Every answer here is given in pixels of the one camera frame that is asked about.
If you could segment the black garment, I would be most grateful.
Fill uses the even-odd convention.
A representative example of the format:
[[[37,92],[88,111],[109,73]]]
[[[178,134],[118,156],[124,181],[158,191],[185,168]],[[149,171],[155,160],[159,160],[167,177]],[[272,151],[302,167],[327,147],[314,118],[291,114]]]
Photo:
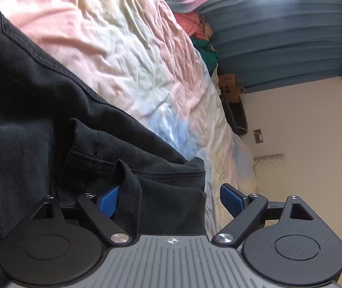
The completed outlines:
[[[72,203],[115,185],[114,220],[130,235],[202,235],[205,175],[0,12],[0,242],[49,194]]]

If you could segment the quilted cream pillow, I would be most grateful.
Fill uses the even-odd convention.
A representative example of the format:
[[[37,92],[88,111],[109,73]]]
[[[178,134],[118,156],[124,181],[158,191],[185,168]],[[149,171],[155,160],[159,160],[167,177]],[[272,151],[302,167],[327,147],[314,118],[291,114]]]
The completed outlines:
[[[289,177],[284,154],[265,155],[254,159],[256,192],[269,200],[283,202],[289,195]]]

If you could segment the teal right curtain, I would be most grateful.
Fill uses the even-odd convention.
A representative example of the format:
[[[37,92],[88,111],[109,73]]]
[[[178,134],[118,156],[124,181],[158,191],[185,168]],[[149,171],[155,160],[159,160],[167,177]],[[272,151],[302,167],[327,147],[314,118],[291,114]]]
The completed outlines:
[[[213,29],[219,69],[246,92],[342,77],[342,0],[165,0]]]

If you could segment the green clothing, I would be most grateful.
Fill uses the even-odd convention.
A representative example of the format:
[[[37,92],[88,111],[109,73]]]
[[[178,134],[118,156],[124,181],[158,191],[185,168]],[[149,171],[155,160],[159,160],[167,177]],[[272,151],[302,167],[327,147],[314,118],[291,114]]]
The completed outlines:
[[[212,75],[219,63],[219,54],[212,44],[206,39],[197,39],[192,36],[193,46],[198,50],[202,60],[204,61],[209,75]]]

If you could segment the pastel bed sheet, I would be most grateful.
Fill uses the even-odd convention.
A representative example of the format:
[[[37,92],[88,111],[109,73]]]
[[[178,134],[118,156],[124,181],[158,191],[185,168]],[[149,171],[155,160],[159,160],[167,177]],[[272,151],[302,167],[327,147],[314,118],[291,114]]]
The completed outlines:
[[[0,0],[0,12],[104,100],[185,158],[201,158],[206,231],[213,235],[230,221],[220,186],[250,193],[252,154],[165,0]]]

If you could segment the pink clothing pile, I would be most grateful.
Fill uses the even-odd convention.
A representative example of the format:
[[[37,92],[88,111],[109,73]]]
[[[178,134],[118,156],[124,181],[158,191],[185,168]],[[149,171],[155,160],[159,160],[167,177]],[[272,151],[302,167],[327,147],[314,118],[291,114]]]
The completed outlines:
[[[196,39],[206,39],[204,30],[200,26],[200,18],[196,12],[190,12],[186,14],[174,13],[176,22],[182,27],[182,29],[190,36]]]

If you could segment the wall power socket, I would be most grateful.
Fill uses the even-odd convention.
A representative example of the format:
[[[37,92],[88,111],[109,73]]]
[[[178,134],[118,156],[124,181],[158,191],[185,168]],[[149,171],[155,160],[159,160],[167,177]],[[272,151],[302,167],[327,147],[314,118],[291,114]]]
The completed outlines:
[[[256,144],[263,143],[263,135],[261,129],[255,129],[253,133]]]

